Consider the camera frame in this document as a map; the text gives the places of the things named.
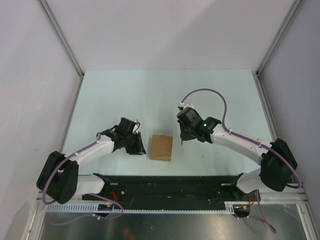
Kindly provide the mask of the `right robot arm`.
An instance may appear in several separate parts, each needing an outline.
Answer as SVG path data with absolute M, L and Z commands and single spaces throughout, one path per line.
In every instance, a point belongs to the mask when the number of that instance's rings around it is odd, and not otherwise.
M 213 117 L 202 119 L 198 112 L 189 106 L 179 108 L 177 121 L 182 142 L 198 140 L 202 143 L 216 144 L 244 155 L 259 165 L 248 173 L 241 173 L 230 188 L 231 196 L 242 201 L 252 191 L 267 187 L 282 192 L 292 179 L 298 164 L 288 146 L 282 140 L 274 142 L 254 140 L 239 136 Z

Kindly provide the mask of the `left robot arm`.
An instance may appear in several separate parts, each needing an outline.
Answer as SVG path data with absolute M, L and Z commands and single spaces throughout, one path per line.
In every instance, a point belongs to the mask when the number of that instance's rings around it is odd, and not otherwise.
M 93 173 L 80 176 L 80 170 L 103 156 L 125 149 L 133 156 L 146 154 L 143 146 L 140 122 L 121 118 L 119 124 L 96 134 L 89 145 L 65 155 L 53 151 L 47 157 L 44 167 L 36 182 L 42 192 L 45 205 L 65 204 L 74 196 L 89 195 L 100 200 L 110 196 L 110 181 L 103 175 Z

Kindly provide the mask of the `brown cardboard express box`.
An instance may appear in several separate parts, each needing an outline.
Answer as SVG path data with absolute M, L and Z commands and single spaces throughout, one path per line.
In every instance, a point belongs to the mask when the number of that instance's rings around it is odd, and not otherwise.
M 173 137 L 152 135 L 149 158 L 154 161 L 170 162 L 172 159 Z

